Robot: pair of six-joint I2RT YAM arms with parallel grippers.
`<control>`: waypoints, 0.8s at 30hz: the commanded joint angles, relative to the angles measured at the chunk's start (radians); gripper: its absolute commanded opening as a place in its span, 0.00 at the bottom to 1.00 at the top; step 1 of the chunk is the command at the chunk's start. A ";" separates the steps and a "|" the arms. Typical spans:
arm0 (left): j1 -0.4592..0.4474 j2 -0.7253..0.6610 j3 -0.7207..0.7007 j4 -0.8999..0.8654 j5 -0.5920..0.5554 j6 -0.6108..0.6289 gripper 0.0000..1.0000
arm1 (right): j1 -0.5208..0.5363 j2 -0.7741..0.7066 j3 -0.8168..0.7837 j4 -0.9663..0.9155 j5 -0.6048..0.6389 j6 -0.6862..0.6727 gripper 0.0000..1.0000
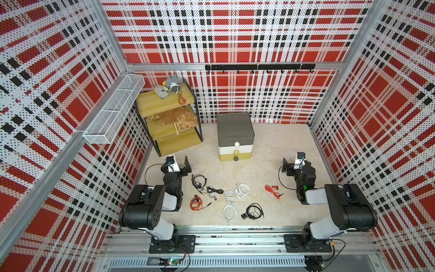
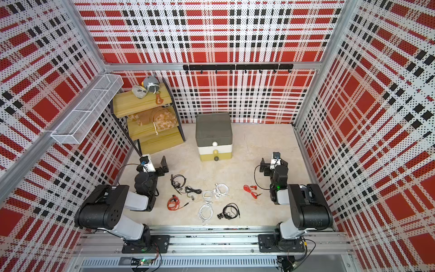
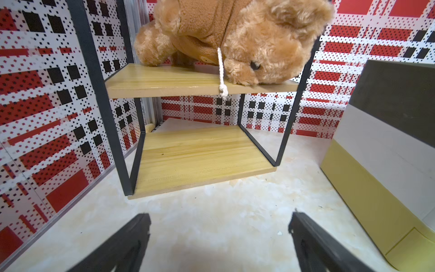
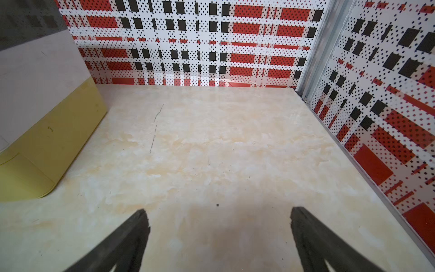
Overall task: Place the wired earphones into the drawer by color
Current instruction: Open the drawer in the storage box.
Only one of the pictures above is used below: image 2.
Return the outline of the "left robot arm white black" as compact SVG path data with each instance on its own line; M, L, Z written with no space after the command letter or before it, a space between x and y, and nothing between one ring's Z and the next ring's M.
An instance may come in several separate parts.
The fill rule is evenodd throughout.
M159 192L158 178L169 172L165 157L155 167L150 155L140 157L135 192L128 185L98 185L78 209L77 227L106 231L123 240L122 253L167 253L169 235L152 235L150 227L123 214L124 209L151 212Z

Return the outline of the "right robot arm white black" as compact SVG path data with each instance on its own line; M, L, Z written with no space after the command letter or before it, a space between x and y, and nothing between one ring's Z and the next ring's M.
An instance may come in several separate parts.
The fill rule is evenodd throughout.
M303 236L333 226L333 216L319 185L289 184L288 163L274 156L270 163L261 160L260 173L270 178L270 199L275 205L288 206L290 218L277 224L273 235L258 237L261 252L304 251Z

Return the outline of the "white drawer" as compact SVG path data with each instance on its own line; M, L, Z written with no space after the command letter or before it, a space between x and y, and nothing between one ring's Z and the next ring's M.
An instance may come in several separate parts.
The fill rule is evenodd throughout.
M213 142L211 146L198 147L200 155L210 155L217 151L217 154L232 153L233 145L218 145L217 142Z

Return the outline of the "red earphones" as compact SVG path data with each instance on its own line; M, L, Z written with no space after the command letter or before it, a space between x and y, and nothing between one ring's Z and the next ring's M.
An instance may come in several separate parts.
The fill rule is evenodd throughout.
M177 211L184 208L190 203L191 201L188 201L186 204L181 205L180 199L177 196L173 195L167 202L167 209L169 211Z
M257 193L258 187L256 185L244 185L244 190L249 193L254 199L257 199L261 193Z

